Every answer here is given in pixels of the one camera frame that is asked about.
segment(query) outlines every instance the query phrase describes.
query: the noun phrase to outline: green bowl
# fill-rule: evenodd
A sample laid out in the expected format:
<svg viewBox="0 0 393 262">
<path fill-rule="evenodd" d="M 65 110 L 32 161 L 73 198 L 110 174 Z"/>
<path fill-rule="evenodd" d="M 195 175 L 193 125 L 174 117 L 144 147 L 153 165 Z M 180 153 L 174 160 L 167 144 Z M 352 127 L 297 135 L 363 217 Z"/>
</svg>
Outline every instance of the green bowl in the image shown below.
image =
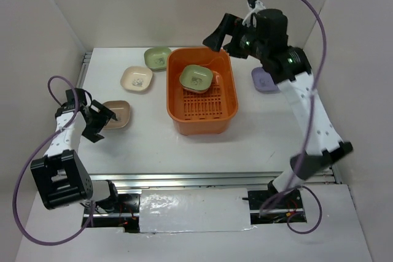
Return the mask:
<svg viewBox="0 0 393 262">
<path fill-rule="evenodd" d="M 152 71 L 166 69 L 166 61 L 171 54 L 168 47 L 153 47 L 145 51 L 145 64 Z"/>
<path fill-rule="evenodd" d="M 196 93 L 204 93 L 207 91 L 212 80 L 212 71 L 196 64 L 190 64 L 185 67 L 180 75 L 180 84 L 183 88 Z"/>
</svg>

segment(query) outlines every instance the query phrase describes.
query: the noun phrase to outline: orange bin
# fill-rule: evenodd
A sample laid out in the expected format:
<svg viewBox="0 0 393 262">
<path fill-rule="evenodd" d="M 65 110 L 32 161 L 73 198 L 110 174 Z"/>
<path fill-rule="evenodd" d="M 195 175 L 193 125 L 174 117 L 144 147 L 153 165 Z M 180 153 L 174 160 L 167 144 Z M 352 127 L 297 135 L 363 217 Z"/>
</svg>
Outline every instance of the orange bin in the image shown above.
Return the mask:
<svg viewBox="0 0 393 262">
<path fill-rule="evenodd" d="M 213 72 L 209 90 L 196 94 L 184 90 L 179 78 L 189 64 Z M 180 48 L 168 57 L 166 67 L 166 109 L 183 135 L 224 132 L 238 111 L 235 82 L 229 56 L 207 47 Z"/>
</svg>

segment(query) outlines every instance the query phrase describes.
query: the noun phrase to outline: purple bowl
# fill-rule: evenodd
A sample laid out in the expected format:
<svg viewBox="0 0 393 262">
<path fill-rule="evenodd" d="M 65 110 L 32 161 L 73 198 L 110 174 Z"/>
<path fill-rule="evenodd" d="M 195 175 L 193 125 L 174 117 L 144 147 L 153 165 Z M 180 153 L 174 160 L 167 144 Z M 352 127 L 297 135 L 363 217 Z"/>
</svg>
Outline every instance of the purple bowl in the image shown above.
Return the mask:
<svg viewBox="0 0 393 262">
<path fill-rule="evenodd" d="M 256 67 L 251 72 L 252 81 L 254 81 L 255 89 L 262 93 L 278 93 L 280 90 L 274 84 L 269 73 L 266 73 L 262 67 Z"/>
</svg>

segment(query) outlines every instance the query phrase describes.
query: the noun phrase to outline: beige bowl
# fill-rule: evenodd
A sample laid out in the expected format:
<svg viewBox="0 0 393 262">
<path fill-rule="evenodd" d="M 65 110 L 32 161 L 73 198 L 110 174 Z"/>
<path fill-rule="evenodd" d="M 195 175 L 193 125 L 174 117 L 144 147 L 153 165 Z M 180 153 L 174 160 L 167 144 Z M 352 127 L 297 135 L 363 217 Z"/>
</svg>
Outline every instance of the beige bowl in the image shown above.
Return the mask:
<svg viewBox="0 0 393 262">
<path fill-rule="evenodd" d="M 130 120 L 131 114 L 131 106 L 126 101 L 107 101 L 103 103 L 108 109 L 113 111 L 116 114 L 115 120 L 109 120 L 108 124 L 104 126 L 104 129 L 117 129 L 123 128 L 127 125 L 128 121 Z"/>
<path fill-rule="evenodd" d="M 149 87 L 152 77 L 148 67 L 133 66 L 124 71 L 120 84 L 126 90 L 142 92 Z"/>
</svg>

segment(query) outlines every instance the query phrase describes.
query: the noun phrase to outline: robotic arm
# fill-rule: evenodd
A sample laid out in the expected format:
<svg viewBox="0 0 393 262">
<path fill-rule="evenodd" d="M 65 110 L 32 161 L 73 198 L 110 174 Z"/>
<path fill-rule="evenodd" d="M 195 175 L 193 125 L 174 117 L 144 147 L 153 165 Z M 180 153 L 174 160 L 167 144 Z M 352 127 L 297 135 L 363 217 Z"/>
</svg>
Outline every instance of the robotic arm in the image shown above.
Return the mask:
<svg viewBox="0 0 393 262">
<path fill-rule="evenodd" d="M 288 46 L 288 19 L 280 10 L 266 9 L 260 0 L 248 0 L 248 4 L 250 12 L 244 20 L 226 13 L 218 28 L 203 41 L 203 45 L 218 52 L 228 34 L 232 39 L 224 45 L 224 50 L 230 56 L 247 58 L 250 55 L 257 58 L 285 95 L 305 136 L 309 96 L 314 82 L 307 56 L 301 48 Z M 343 142 L 333 128 L 319 95 L 314 93 L 313 126 L 301 169 L 294 173 L 299 155 L 293 156 L 290 167 L 270 182 L 268 189 L 273 194 L 282 192 L 292 177 L 293 187 L 301 185 L 352 151 L 352 144 Z"/>
<path fill-rule="evenodd" d="M 67 102 L 57 110 L 55 115 L 56 130 L 64 128 L 77 108 L 78 113 L 74 121 L 54 138 L 41 159 L 31 162 L 31 173 L 47 209 L 81 202 L 84 199 L 103 200 L 104 196 L 117 197 L 115 186 L 110 182 L 99 183 L 99 188 L 93 189 L 91 178 L 77 154 L 81 136 L 92 142 L 103 139 L 99 132 L 110 119 L 117 120 L 116 115 L 98 101 L 92 100 L 87 91 L 76 88 L 76 93 L 78 106 L 75 104 L 72 91 L 66 91 Z"/>
</svg>

